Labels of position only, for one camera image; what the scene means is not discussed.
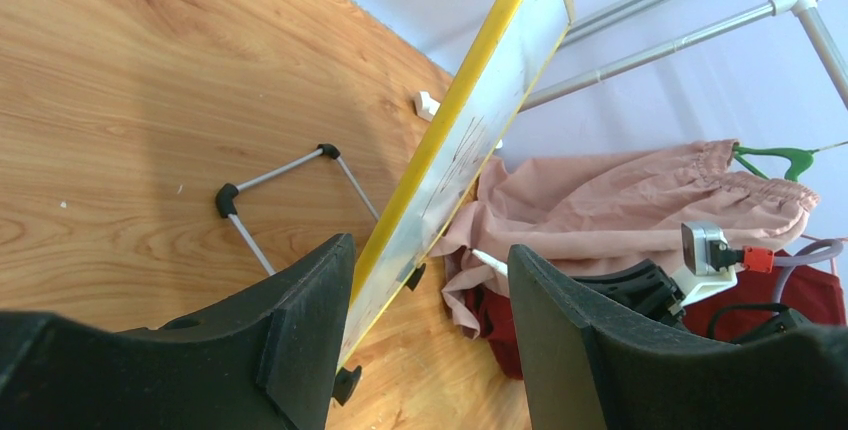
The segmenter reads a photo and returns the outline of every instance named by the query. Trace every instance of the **green clothes hanger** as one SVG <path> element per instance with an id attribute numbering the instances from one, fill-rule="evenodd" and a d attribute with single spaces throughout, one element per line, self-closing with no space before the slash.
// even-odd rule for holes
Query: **green clothes hanger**
<path id="1" fill-rule="evenodd" d="M 848 141 L 837 143 L 834 145 L 828 145 L 826 147 L 816 148 L 813 150 L 802 150 L 800 148 L 756 149 L 736 145 L 735 147 L 733 147 L 733 158 L 736 159 L 737 162 L 742 164 L 743 167 L 747 168 L 748 171 L 760 178 L 765 178 L 766 180 L 768 180 L 768 177 L 765 176 L 765 174 L 759 169 L 757 169 L 757 167 L 752 165 L 751 162 L 742 158 L 742 155 L 764 155 L 768 157 L 785 158 L 789 160 L 789 170 L 786 171 L 786 174 L 783 175 L 783 178 L 792 182 L 797 182 L 798 177 L 800 177 L 802 173 L 804 173 L 805 171 L 807 171 L 807 169 L 813 166 L 814 154 L 823 150 L 830 150 L 831 148 L 841 147 L 842 145 L 846 144 L 848 144 Z"/>

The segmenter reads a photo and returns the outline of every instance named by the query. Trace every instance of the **white wall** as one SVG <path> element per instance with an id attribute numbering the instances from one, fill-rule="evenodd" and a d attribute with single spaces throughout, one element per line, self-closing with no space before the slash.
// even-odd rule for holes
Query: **white wall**
<path id="1" fill-rule="evenodd" d="M 455 71 L 493 0 L 354 0 L 448 71 Z M 576 0 L 578 19 L 617 0 Z M 587 38 L 554 58 L 539 88 L 766 0 L 674 0 Z M 848 0 L 820 12 L 848 54 Z M 791 15 L 736 30 L 516 119 L 508 165 L 539 155 L 658 148 L 737 137 L 749 147 L 816 148 L 848 140 L 848 112 Z M 777 160 L 754 160 L 782 175 Z M 802 182 L 822 195 L 808 231 L 845 236 L 848 147 L 819 154 Z M 848 272 L 848 256 L 841 259 Z"/>

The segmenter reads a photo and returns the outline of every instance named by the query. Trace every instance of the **red fabric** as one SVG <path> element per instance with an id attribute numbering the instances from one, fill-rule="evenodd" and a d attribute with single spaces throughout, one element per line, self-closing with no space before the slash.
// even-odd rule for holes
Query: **red fabric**
<path id="1" fill-rule="evenodd" d="M 480 322 L 480 336 L 489 341 L 489 347 L 504 374 L 509 378 L 523 380 L 509 299 L 478 285 L 465 291 L 465 306 Z"/>
<path id="2" fill-rule="evenodd" d="M 786 252 L 777 252 L 785 256 Z M 719 309 L 736 303 L 766 303 L 777 281 L 772 273 L 741 272 L 739 283 L 702 302 L 686 307 L 683 323 L 692 333 L 706 336 L 707 324 Z M 808 266 L 792 272 L 783 290 L 782 303 L 801 312 L 814 323 L 845 325 L 845 303 L 839 278 Z M 722 316 L 716 325 L 716 340 L 729 341 L 743 335 L 771 317 L 769 312 L 734 311 Z"/>
<path id="3" fill-rule="evenodd" d="M 771 299 L 777 271 L 770 274 L 739 273 L 731 290 L 686 307 L 683 322 L 692 333 L 705 336 L 710 318 L 719 309 L 735 303 L 761 303 Z M 815 323 L 845 325 L 845 305 L 839 278 L 812 267 L 795 269 L 786 284 L 783 303 Z M 480 336 L 488 340 L 492 353 L 506 376 L 521 380 L 521 360 L 509 299 L 483 285 L 465 291 L 465 306 L 480 323 Z M 769 318 L 768 312 L 738 311 L 724 315 L 716 326 L 716 339 L 728 341 Z"/>

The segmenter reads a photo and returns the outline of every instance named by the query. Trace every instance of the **whiteboard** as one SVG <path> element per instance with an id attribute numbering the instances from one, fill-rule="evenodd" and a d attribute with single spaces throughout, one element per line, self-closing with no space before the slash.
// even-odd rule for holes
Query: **whiteboard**
<path id="1" fill-rule="evenodd" d="M 496 0 L 356 263 L 339 367 L 436 243 L 573 18 L 571 0 Z"/>

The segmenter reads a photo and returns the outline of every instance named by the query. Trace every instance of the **orange plug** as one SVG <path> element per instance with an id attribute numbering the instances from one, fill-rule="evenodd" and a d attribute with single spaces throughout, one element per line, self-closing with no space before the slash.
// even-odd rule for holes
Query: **orange plug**
<path id="1" fill-rule="evenodd" d="M 760 273 L 771 273 L 774 268 L 774 252 L 763 247 L 743 247 L 745 257 L 742 268 Z"/>

